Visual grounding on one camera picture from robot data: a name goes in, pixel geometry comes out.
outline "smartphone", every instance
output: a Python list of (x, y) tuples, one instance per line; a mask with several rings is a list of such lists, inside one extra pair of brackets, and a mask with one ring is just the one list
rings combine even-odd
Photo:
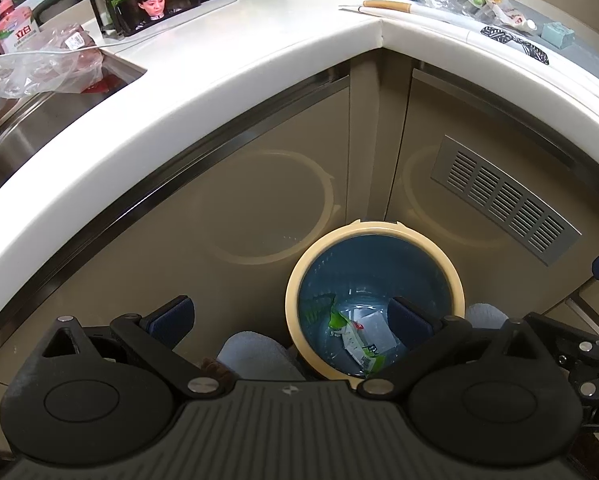
[(199, 6), (199, 0), (121, 0), (117, 9), (126, 36)]

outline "silver vent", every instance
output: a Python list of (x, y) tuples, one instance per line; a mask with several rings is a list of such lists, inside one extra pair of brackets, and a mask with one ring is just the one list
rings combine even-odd
[(547, 265), (580, 237), (546, 202), (486, 159), (444, 137), (433, 180), (481, 211)]

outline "light blue block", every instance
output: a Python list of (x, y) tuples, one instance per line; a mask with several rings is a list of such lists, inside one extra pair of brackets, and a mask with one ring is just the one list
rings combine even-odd
[(541, 31), (541, 37), (557, 48), (566, 48), (573, 44), (575, 31), (560, 22), (547, 23)]

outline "sink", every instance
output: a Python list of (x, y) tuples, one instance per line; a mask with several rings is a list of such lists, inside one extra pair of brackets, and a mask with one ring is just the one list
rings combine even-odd
[(102, 72), (109, 90), (97, 93), (46, 92), (20, 100), (0, 124), (0, 187), (35, 153), (70, 124), (143, 71), (114, 56), (104, 56)]

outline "dish soap bottle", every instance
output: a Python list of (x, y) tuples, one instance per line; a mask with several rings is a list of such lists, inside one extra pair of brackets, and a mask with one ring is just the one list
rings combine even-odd
[(12, 0), (0, 1), (0, 52), (2, 54), (19, 50), (38, 32), (30, 7), (15, 8)]

